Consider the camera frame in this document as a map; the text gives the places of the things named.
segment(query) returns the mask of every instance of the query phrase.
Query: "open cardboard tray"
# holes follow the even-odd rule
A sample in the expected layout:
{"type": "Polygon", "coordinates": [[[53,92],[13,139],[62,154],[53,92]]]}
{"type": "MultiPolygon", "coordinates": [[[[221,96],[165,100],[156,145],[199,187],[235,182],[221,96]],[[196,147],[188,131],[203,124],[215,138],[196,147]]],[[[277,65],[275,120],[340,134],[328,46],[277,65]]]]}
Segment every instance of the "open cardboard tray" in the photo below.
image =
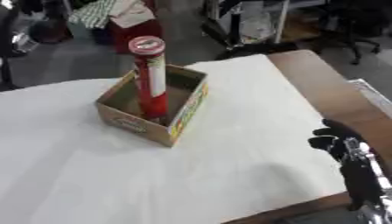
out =
{"type": "Polygon", "coordinates": [[[206,97],[206,77],[205,73],[166,66],[167,126],[142,118],[134,71],[127,73],[95,105],[105,123],[171,147],[206,97]]]}

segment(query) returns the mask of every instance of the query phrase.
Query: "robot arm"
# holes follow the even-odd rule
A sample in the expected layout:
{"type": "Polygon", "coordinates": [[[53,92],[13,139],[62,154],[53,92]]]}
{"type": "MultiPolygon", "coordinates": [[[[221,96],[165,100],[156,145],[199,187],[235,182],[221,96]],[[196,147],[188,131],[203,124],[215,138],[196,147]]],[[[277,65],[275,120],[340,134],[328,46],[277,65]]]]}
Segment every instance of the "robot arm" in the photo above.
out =
{"type": "Polygon", "coordinates": [[[392,185],[381,157],[344,124],[331,120],[323,120],[323,124],[326,128],[314,130],[309,143],[340,163],[352,199],[349,210],[358,211],[366,223],[392,223],[392,185]]]}

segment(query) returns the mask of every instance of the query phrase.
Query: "chair wheel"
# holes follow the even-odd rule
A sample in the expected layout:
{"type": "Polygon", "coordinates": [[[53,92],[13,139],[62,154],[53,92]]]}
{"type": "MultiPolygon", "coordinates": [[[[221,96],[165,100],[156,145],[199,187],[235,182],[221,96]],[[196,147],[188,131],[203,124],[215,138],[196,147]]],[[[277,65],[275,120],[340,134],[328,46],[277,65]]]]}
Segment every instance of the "chair wheel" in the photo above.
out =
{"type": "Polygon", "coordinates": [[[361,62],[361,59],[354,59],[353,61],[351,61],[352,65],[358,66],[361,62]]]}
{"type": "Polygon", "coordinates": [[[372,53],[379,53],[381,51],[381,48],[379,46],[376,46],[373,50],[372,53]]]}

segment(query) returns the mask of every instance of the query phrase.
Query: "white paper sheet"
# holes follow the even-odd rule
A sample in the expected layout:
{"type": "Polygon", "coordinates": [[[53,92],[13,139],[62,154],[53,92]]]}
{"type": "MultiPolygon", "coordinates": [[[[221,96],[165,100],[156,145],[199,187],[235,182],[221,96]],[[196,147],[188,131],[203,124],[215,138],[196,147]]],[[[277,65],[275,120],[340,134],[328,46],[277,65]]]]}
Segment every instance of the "white paper sheet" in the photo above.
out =
{"type": "Polygon", "coordinates": [[[0,223],[220,223],[345,190],[319,114],[265,56],[199,63],[210,93],[167,149],[104,124],[116,80],[0,94],[0,223]]]}

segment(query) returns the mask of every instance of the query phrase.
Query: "pringles can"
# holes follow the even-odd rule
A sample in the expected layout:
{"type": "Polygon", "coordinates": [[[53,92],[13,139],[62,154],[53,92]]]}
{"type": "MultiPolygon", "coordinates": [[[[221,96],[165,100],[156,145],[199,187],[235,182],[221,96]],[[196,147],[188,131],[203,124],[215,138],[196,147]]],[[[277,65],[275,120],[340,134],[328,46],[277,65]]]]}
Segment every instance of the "pringles can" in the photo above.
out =
{"type": "Polygon", "coordinates": [[[143,36],[132,39],[129,49],[135,55],[136,85],[143,117],[165,124],[165,42],[161,38],[143,36]]]}

